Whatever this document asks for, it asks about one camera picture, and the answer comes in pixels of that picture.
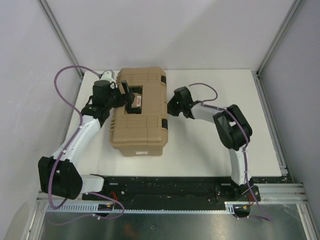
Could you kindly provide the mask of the tan plastic tool box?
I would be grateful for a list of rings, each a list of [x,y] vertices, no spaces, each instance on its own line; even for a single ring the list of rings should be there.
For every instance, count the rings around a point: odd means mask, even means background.
[[[128,114],[126,106],[115,108],[110,120],[109,142],[124,157],[161,156],[168,142],[167,76],[161,67],[122,68],[116,83],[127,81],[134,93],[132,107],[141,114]]]

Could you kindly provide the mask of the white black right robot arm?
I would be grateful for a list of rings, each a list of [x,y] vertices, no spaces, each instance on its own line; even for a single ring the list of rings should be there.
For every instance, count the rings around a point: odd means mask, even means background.
[[[249,194],[248,184],[251,175],[248,169],[247,148],[253,130],[236,104],[227,108],[194,101],[191,92],[185,86],[174,90],[174,95],[167,104],[171,116],[183,113],[185,118],[204,120],[215,124],[222,144],[228,149],[231,163],[231,180],[236,184],[230,188],[231,196],[242,201]]]

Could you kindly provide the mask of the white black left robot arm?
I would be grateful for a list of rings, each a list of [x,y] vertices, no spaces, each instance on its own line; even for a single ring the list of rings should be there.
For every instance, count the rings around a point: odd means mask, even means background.
[[[111,188],[104,184],[104,178],[94,174],[81,175],[77,165],[86,146],[109,118],[110,111],[130,105],[134,100],[135,95],[125,80],[121,81],[121,87],[114,81],[95,81],[92,95],[78,111],[79,123],[71,135],[50,157],[43,156],[38,161],[41,190],[50,197],[70,200],[89,192],[100,200],[107,199]]]

